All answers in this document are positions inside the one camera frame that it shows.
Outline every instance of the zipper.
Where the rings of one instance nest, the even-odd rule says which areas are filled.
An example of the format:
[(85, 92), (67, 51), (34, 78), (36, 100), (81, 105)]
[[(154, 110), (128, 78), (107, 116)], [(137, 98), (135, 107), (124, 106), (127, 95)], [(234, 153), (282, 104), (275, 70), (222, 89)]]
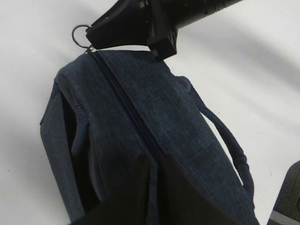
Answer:
[(143, 119), (134, 107), (133, 103), (131, 102), (127, 93), (124, 91), (118, 79), (115, 77), (111, 69), (108, 67), (107, 63), (99, 55), (98, 52), (88, 53), (88, 55), (92, 57), (99, 69), (103, 71), (104, 77), (109, 81), (109, 84), (112, 87), (113, 91), (116, 93), (119, 101), (129, 113), (131, 120), (133, 121), (137, 130), (141, 134), (143, 140), (148, 145), (150, 154), (153, 156), (155, 161), (159, 163), (160, 156), (164, 153), (164, 151), (159, 146), (159, 144), (157, 143), (157, 141), (143, 122)]

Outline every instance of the zipper pull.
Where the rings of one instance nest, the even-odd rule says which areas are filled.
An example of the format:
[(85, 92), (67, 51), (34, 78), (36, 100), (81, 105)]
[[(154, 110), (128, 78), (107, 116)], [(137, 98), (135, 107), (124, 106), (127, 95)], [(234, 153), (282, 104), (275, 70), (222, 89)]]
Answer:
[(90, 45), (84, 53), (91, 53), (94, 49), (95, 49), (94, 46)]

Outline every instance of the metal ring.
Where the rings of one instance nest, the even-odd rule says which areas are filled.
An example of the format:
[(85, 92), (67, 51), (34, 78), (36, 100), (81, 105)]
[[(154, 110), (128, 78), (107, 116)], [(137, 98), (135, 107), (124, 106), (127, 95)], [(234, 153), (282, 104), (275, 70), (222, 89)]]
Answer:
[(91, 28), (91, 26), (87, 25), (87, 24), (80, 24), (76, 27), (74, 27), (73, 31), (72, 31), (72, 39), (73, 41), (75, 42), (75, 44), (77, 44), (78, 46), (80, 46), (81, 48), (89, 48), (90, 46), (84, 46), (84, 45), (81, 45), (80, 43), (78, 43), (78, 41), (76, 41), (75, 37), (74, 37), (74, 32), (75, 30), (77, 30), (78, 28), (80, 27), (87, 27), (87, 28)]

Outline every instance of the black object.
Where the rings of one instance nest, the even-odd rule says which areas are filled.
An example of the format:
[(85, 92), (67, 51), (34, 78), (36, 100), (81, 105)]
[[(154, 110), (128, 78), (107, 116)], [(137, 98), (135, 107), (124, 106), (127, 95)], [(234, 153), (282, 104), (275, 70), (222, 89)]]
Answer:
[(94, 48), (148, 46), (157, 61), (177, 53), (178, 29), (241, 0), (119, 0), (86, 30)]
[[(158, 209), (164, 225), (239, 225), (197, 193), (170, 155), (160, 154)], [(131, 176), (109, 202), (103, 202), (71, 225), (144, 225), (150, 159), (140, 155)]]

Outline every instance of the black cylinder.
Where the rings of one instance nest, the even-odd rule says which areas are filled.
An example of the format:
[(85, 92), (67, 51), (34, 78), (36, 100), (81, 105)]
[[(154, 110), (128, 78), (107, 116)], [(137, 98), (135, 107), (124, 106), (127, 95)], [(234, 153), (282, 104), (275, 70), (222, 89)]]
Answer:
[(170, 22), (180, 29), (241, 0), (161, 0)]

